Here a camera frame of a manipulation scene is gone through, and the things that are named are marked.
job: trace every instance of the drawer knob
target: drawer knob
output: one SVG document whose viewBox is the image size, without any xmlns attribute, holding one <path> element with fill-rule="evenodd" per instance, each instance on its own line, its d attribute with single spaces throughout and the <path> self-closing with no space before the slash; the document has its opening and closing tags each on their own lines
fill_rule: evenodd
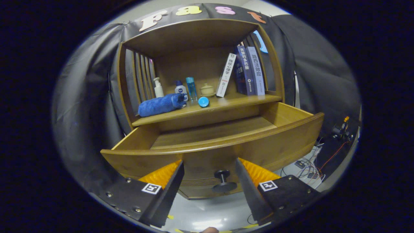
<svg viewBox="0 0 414 233">
<path fill-rule="evenodd" d="M 226 178 L 229 177 L 229 170 L 218 170 L 214 173 L 214 177 L 220 179 L 220 184 L 215 185 L 212 189 L 213 192 L 229 192 L 237 188 L 237 184 L 234 182 L 227 182 Z"/>
</svg>

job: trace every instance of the jar lid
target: jar lid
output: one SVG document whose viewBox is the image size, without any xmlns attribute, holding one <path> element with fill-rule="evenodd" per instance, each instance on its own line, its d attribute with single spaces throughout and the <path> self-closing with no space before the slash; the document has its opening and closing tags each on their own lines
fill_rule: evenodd
<svg viewBox="0 0 414 233">
<path fill-rule="evenodd" d="M 204 86 L 200 89 L 205 89 L 205 88 L 212 88 L 213 86 L 208 85 L 208 83 L 205 83 Z"/>
<path fill-rule="evenodd" d="M 209 100 L 207 97 L 201 97 L 198 99 L 198 105 L 200 105 L 202 108 L 207 107 L 208 104 L 209 104 Z"/>
</svg>

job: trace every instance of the lotion bottle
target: lotion bottle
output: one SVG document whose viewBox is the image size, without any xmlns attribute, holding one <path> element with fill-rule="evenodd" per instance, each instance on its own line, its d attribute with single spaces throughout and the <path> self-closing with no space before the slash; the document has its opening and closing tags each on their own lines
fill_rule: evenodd
<svg viewBox="0 0 414 233">
<path fill-rule="evenodd" d="M 184 94 L 184 101 L 188 101 L 187 89 L 183 86 L 183 83 L 180 80 L 176 81 L 175 93 Z"/>
<path fill-rule="evenodd" d="M 164 91 L 162 90 L 162 86 L 161 83 L 159 82 L 159 77 L 156 77 L 154 79 L 155 82 L 155 87 L 154 87 L 154 91 L 155 91 L 155 97 L 164 97 Z"/>
</svg>

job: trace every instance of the book spine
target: book spine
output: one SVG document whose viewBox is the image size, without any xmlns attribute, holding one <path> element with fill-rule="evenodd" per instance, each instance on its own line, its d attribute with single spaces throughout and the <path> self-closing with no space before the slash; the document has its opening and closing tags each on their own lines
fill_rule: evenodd
<svg viewBox="0 0 414 233">
<path fill-rule="evenodd" d="M 220 77 L 219 84 L 217 85 L 216 96 L 224 97 L 226 93 L 227 85 L 229 84 L 230 75 L 233 70 L 233 66 L 236 60 L 236 55 L 230 53 L 227 57 L 226 65 L 224 66 L 223 74 Z"/>
<path fill-rule="evenodd" d="M 265 94 L 265 82 L 263 79 L 263 72 L 259 63 L 259 56 L 256 52 L 255 47 L 247 47 L 247 52 L 249 54 L 249 60 L 252 68 L 253 76 L 255 77 L 255 89 L 257 95 Z"/>
<path fill-rule="evenodd" d="M 247 95 L 255 95 L 256 91 L 254 86 L 253 74 L 251 71 L 249 60 L 247 59 L 246 48 L 244 46 L 240 46 L 240 53 L 242 58 L 241 62 L 244 72 L 244 78 L 246 81 Z"/>
<path fill-rule="evenodd" d="M 236 62 L 234 64 L 234 68 L 236 70 L 236 88 L 237 92 L 241 93 L 243 95 L 247 95 L 247 89 L 246 89 L 246 81 L 244 79 L 244 73 L 243 73 L 243 67 L 241 64 L 241 52 L 238 47 L 235 49 L 236 54 Z"/>
</svg>

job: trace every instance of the blue towel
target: blue towel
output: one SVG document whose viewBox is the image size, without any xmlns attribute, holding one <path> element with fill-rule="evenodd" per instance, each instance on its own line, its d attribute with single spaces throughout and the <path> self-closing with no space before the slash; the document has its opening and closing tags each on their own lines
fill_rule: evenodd
<svg viewBox="0 0 414 233">
<path fill-rule="evenodd" d="M 168 94 L 151 100 L 145 100 L 138 107 L 138 114 L 141 117 L 149 117 L 165 112 L 181 109 L 185 105 L 184 95 L 181 93 Z"/>
</svg>

